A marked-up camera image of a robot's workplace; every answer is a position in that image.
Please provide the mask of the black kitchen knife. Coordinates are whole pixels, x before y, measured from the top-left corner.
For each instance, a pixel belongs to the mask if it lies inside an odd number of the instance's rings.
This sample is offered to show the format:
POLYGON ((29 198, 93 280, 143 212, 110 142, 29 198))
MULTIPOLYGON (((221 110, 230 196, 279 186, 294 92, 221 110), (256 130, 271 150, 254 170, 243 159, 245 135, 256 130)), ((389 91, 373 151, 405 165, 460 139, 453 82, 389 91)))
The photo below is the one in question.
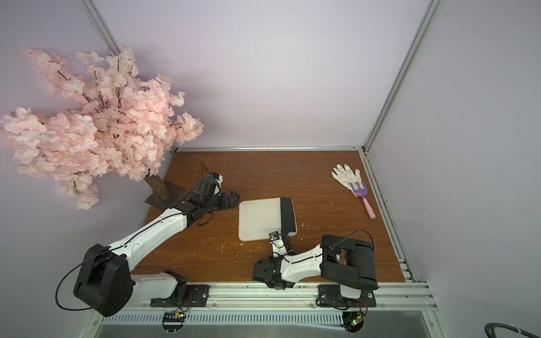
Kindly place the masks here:
POLYGON ((285 250, 289 255, 293 255, 294 251, 290 244, 290 237, 297 234, 297 222, 293 202, 290 197, 280 197, 280 222, 280 234, 285 250))

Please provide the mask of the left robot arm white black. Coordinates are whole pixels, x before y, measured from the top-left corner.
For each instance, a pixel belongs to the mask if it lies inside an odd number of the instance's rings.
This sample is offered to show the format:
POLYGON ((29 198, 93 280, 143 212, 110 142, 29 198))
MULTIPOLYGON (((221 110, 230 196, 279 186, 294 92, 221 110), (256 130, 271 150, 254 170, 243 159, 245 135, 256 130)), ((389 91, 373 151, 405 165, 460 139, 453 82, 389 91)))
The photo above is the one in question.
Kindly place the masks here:
POLYGON ((168 197, 153 193, 146 203, 161 210, 153 221, 110 245, 90 247, 78 272, 73 295, 104 317, 121 311, 126 305, 149 301, 152 306, 184 306, 188 300, 186 279, 171 271, 154 275, 135 275, 139 263, 164 242, 196 224, 205 225, 206 215, 235 209, 238 193, 221 189, 222 175, 210 173, 197 180, 188 191, 166 182, 168 197))

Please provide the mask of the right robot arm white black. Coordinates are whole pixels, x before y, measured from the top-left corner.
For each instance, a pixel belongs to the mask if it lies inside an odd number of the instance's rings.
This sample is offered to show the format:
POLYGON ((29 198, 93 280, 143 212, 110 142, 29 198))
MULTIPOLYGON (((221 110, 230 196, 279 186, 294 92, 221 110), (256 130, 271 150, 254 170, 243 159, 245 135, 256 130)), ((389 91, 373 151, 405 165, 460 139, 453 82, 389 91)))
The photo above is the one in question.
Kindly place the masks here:
POLYGON ((269 234, 273 253, 254 265, 252 280, 275 290, 286 290, 311 277, 338 284, 340 295, 359 299, 364 291, 379 288, 373 242, 324 235, 321 243, 307 252, 294 254, 289 238, 269 234))

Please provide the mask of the right controller board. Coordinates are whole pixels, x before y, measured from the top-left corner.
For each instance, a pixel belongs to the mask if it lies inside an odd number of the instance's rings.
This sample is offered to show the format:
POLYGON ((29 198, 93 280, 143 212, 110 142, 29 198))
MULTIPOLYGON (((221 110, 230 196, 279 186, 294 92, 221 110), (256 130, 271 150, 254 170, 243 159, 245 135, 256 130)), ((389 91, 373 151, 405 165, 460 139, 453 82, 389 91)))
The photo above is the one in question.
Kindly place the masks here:
POLYGON ((348 333, 357 334, 365 324, 365 317, 360 312, 344 311, 342 313, 342 327, 348 333))

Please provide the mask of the controller board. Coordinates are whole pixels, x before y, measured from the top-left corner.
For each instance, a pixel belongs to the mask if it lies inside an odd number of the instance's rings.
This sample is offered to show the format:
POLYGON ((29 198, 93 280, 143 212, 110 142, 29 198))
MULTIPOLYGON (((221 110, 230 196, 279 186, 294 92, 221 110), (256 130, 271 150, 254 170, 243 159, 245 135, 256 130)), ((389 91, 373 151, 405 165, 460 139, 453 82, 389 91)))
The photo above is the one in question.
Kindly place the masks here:
POLYGON ((183 329, 187 320, 187 314, 181 311, 168 311, 162 316, 161 326, 165 334, 176 334, 183 329))
POLYGON ((357 334, 365 324, 365 317, 360 312, 344 311, 342 313, 342 327, 348 333, 357 334))

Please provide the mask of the left controller board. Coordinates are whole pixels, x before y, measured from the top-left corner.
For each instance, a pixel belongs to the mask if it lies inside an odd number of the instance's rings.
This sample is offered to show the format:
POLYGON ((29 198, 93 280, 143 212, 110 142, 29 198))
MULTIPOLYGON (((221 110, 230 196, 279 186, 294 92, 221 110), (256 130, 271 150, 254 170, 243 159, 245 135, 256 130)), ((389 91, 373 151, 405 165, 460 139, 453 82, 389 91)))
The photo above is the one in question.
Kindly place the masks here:
POLYGON ((161 326, 165 334, 176 334, 183 329, 187 320, 187 314, 181 311, 168 311, 162 316, 161 326))

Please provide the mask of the white work glove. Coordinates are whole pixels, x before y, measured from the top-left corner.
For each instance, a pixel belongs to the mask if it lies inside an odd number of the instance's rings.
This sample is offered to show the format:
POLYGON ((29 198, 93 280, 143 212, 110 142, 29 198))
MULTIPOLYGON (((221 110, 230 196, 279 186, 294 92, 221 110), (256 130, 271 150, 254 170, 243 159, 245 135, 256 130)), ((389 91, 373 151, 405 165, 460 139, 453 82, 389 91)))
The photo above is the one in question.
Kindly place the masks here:
POLYGON ((338 164, 331 171, 332 177, 346 189, 354 193, 354 189, 364 188, 361 172, 359 169, 352 170, 347 164, 338 164))

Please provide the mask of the purple pink toy rake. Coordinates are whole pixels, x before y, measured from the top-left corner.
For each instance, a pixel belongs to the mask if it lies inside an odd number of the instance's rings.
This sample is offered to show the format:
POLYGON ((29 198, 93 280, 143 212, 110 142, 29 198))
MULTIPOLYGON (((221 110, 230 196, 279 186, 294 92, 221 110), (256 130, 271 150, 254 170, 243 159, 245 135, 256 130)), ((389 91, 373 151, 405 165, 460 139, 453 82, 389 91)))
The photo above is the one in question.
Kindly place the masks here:
POLYGON ((367 199, 367 196, 369 194, 369 189, 366 187, 364 183, 350 183, 350 187, 352 188, 352 191, 356 197, 360 197, 363 201, 363 204, 365 206, 366 212, 369 215, 369 218, 371 220, 376 219, 376 214, 372 208, 372 206, 369 203, 369 200, 367 199))

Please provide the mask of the pink cherry blossom tree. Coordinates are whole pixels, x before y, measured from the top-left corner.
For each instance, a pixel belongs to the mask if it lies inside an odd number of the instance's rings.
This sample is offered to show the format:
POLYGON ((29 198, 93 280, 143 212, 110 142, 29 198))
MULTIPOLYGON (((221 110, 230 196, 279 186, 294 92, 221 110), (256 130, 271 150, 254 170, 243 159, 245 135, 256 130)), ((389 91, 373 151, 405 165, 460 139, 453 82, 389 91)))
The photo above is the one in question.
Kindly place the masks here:
POLYGON ((185 95, 171 93, 169 77, 139 78, 128 47, 107 57, 78 52, 85 75, 75 75, 68 60, 54 52, 27 49, 25 55, 53 92, 80 108, 46 117, 19 107, 1 118, 1 131, 14 151, 17 172, 55 179, 79 209, 99 201, 96 177, 115 173, 141 181, 154 176, 173 145, 203 133, 200 119, 175 113, 185 95))

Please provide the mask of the dark metal tree base plate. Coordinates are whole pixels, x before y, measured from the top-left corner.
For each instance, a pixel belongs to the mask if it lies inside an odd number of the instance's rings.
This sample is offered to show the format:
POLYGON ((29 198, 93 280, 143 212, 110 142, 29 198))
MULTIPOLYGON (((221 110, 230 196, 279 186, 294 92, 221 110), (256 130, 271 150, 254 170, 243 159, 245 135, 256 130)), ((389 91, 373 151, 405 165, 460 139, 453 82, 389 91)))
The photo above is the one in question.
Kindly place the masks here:
POLYGON ((183 194, 187 191, 185 188, 170 183, 168 181, 165 181, 164 184, 170 192, 169 198, 162 199, 156 192, 153 192, 145 200, 146 204, 149 204, 150 206, 157 208, 160 211, 165 211, 168 208, 173 208, 174 206, 176 206, 183 194))

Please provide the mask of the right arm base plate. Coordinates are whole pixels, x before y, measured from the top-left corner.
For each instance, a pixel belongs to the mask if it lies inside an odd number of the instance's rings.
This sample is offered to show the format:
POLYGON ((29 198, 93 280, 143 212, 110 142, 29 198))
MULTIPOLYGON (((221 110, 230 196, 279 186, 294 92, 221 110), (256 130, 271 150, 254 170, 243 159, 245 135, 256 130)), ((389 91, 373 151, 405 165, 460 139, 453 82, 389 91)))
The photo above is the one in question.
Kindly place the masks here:
POLYGON ((375 308, 373 290, 356 290, 340 284, 320 284, 316 304, 324 308, 375 308))

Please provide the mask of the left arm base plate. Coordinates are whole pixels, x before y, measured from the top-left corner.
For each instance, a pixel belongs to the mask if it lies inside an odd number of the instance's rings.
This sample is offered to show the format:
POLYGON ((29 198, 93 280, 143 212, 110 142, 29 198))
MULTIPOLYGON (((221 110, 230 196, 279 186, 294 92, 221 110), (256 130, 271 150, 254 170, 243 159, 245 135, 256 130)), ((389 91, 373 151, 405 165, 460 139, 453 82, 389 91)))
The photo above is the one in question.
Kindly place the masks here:
POLYGON ((182 284, 166 299, 152 299, 150 307, 204 308, 209 298, 210 286, 207 284, 182 284))

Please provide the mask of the aluminium mounting rail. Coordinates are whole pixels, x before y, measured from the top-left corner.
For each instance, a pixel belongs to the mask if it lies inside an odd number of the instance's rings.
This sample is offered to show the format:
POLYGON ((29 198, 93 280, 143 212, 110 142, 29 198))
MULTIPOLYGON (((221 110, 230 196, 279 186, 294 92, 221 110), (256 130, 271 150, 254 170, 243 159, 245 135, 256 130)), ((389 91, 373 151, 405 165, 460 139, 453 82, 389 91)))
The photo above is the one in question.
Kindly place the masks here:
MULTIPOLYGON (((263 283, 187 283, 210 286, 204 308, 222 311, 437 311, 438 306, 426 283, 381 283, 374 291, 375 308, 324 308, 316 304, 318 286, 333 283, 298 283, 286 290, 273 290, 263 283)), ((132 301, 123 311, 173 310, 175 307, 150 307, 151 299, 132 301)))

